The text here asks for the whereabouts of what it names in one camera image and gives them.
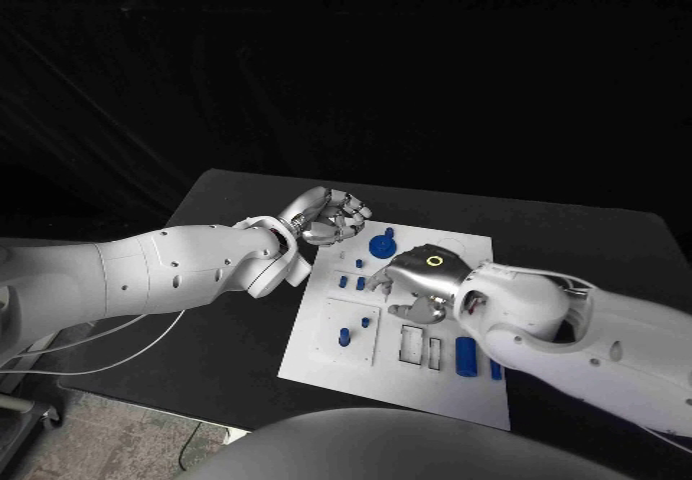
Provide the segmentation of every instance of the black background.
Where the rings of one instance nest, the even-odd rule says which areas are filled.
[[[651,211],[689,250],[683,7],[292,3],[4,3],[4,236],[154,229],[216,167]]]

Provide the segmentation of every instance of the black cable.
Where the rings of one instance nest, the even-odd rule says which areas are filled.
[[[184,453],[184,450],[187,449],[187,445],[190,444],[191,439],[194,438],[194,434],[197,433],[197,430],[199,430],[200,426],[201,426],[201,422],[197,423],[197,426],[194,427],[190,438],[187,438],[187,441],[184,442],[183,448],[180,449],[180,455],[177,456],[177,464],[180,465],[180,470],[183,472],[187,471],[187,469],[184,468],[184,465],[183,465],[183,453]]]

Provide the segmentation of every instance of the black table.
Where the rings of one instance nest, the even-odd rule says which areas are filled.
[[[692,312],[690,270],[666,224],[650,213],[210,170],[167,225],[232,225],[248,216],[275,215],[320,184],[353,193],[379,221],[491,237],[498,263],[568,273],[605,290]],[[315,251],[302,244],[310,261]],[[292,288],[284,282],[259,300],[242,292],[225,294],[187,311],[139,357],[102,373],[63,377],[60,384],[248,430],[324,409],[389,406],[276,377],[302,291],[304,283]],[[86,344],[73,353],[70,370],[124,358],[173,318],[152,316]],[[96,331],[122,321],[103,320]],[[530,376],[507,371],[507,394],[516,433],[635,478],[692,476],[690,455]]]

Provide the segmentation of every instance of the blue knob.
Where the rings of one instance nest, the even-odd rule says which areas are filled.
[[[457,375],[461,377],[478,376],[475,340],[470,337],[457,338]]]
[[[350,343],[350,332],[347,328],[341,328],[338,331],[338,345],[347,347]]]
[[[383,235],[370,238],[370,254],[377,258],[389,258],[396,252],[396,242],[393,241],[393,228],[387,227]]]
[[[501,380],[501,365],[494,360],[490,360],[490,377]]]

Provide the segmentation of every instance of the rectangular slot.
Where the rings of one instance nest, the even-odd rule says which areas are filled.
[[[442,350],[442,341],[438,338],[429,339],[428,349],[428,368],[439,371],[439,355]]]
[[[422,328],[402,325],[399,362],[419,365],[422,359]]]

